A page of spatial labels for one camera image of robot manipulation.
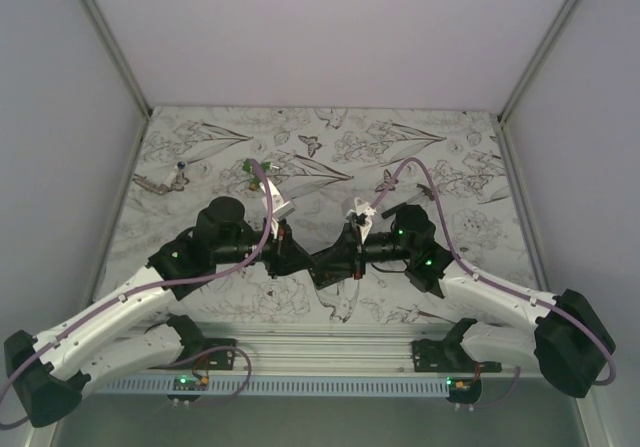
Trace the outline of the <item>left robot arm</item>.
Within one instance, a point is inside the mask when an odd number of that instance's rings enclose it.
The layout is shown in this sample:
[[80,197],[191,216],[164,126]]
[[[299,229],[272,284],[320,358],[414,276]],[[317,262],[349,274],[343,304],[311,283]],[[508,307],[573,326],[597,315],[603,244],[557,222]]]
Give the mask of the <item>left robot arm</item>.
[[214,199],[199,212],[195,226],[163,245],[111,294],[53,328],[36,335],[19,330],[7,338],[8,386],[26,422],[35,428],[54,424],[94,391],[138,371],[197,366],[208,340],[186,315],[118,339],[151,311],[256,262],[273,277],[309,268],[311,258],[286,222],[292,204],[271,195],[265,207],[264,228],[256,232],[245,221],[240,201]]

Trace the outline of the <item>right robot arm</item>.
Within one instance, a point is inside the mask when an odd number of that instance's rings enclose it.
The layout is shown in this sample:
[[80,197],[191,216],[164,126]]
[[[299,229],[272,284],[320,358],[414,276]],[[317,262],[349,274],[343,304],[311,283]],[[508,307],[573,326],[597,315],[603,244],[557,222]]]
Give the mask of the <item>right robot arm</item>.
[[484,362],[536,369],[573,398],[605,384],[603,370],[615,370],[615,343],[582,294],[528,289],[472,266],[436,241],[436,227],[420,206],[401,207],[389,232],[363,236],[365,221],[350,215],[338,240],[314,255],[309,270],[314,286],[359,280],[376,262],[403,261],[404,275],[419,292],[498,320],[490,325],[463,318],[454,324],[439,346],[452,370]]

